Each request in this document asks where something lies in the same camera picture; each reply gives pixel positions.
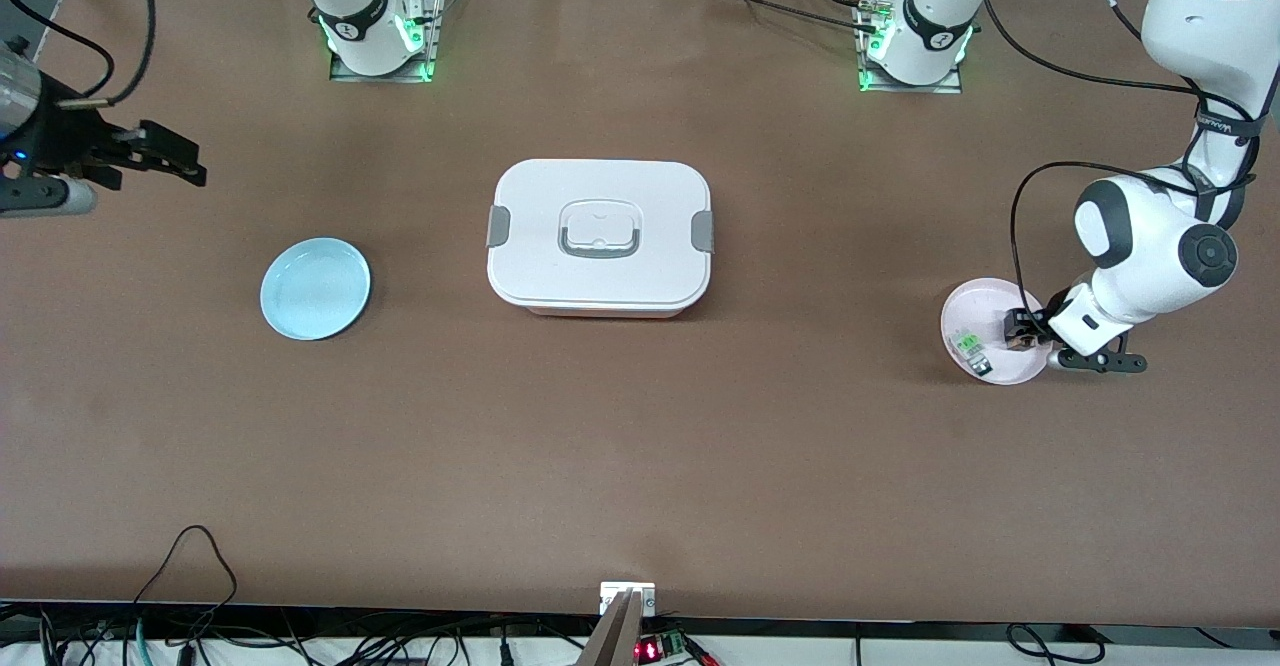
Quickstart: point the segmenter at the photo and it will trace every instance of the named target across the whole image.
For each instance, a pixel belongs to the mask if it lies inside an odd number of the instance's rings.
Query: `green object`
[[[960,351],[973,351],[974,348],[982,346],[982,339],[975,337],[973,333],[965,334],[956,341],[956,346]]]

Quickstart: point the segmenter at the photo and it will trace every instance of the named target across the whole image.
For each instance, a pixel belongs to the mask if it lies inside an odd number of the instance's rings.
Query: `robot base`
[[[1039,301],[1027,295],[1032,310]],[[1020,309],[1018,286],[1005,279],[974,279],[956,287],[942,306],[942,341],[947,353],[970,377],[997,386],[1015,386],[1036,378],[1047,364],[1051,346],[1028,351],[1005,346],[1005,314]]]
[[[855,6],[854,23],[869,24],[877,28],[877,33],[854,32],[854,50],[858,53],[858,88],[859,91],[891,91],[914,93],[960,93],[960,65],[951,68],[951,72],[941,82],[915,86],[902,83],[888,76],[884,68],[867,55],[873,47],[879,47],[878,40],[884,32],[886,20],[891,20],[888,0],[876,0],[877,10],[864,12]]]
[[[333,51],[329,51],[329,81],[352,83],[430,83],[435,74],[435,55],[440,46],[440,19],[444,15],[444,0],[422,0],[421,15],[428,19],[420,31],[424,44],[422,50],[410,56],[401,68],[384,76],[362,76],[348,69]]]

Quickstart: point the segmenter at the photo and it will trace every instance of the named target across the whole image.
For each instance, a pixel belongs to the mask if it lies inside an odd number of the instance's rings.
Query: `metal mounting plate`
[[[621,592],[639,590],[644,594],[645,619],[658,615],[658,598],[654,585],[643,581],[600,581],[600,615],[613,603],[613,597]]]
[[[422,0],[421,12],[410,10],[410,18],[425,15],[421,24],[422,50],[410,56],[394,72],[384,76],[361,76],[343,64],[333,51],[329,53],[329,81],[349,83],[430,83],[435,77],[435,55],[440,47],[440,20],[444,15],[444,0]]]

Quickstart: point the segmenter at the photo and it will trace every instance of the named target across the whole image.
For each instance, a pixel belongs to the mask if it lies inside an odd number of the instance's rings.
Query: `gray latch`
[[[511,211],[507,206],[489,206],[489,248],[507,243],[511,236]]]
[[[710,211],[698,211],[690,224],[694,248],[705,254],[716,252],[716,228]]]

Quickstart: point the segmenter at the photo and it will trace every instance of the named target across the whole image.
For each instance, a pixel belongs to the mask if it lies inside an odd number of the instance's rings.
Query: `metal bracket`
[[[1100,374],[1140,374],[1147,370],[1147,359],[1129,353],[1129,333],[1120,334],[1115,351],[1102,347],[1093,356],[1080,356],[1074,348],[1064,348],[1053,355],[1057,368],[1066,370],[1097,371]]]
[[[890,91],[914,93],[960,93],[960,60],[964,60],[964,47],[968,45],[973,31],[965,33],[965,44],[960,45],[956,65],[942,78],[941,82],[927,86],[914,86],[902,83],[888,76],[884,68],[873,61],[867,54],[873,47],[879,47],[879,40],[887,33],[893,19],[892,6],[888,0],[865,0],[863,5],[852,6],[854,23],[868,24],[876,28],[876,33],[854,32],[854,50],[858,53],[858,88],[859,91]]]
[[[384,76],[362,76],[352,72],[333,51],[329,51],[329,81],[348,83],[430,83],[435,77],[435,55],[440,47],[440,20],[444,0],[422,0],[410,5],[406,33],[422,41],[422,50],[410,56],[394,72]],[[411,22],[422,19],[422,24]]]
[[[604,593],[607,584],[600,584]],[[634,666],[639,654],[640,622],[653,598],[635,587],[653,584],[631,584],[609,597],[609,605],[600,615],[600,621],[586,639],[582,653],[575,666]]]
[[[604,615],[618,593],[632,590],[640,592],[640,596],[644,598],[644,616],[655,616],[658,613],[658,601],[654,585],[641,581],[600,581],[600,615]]]

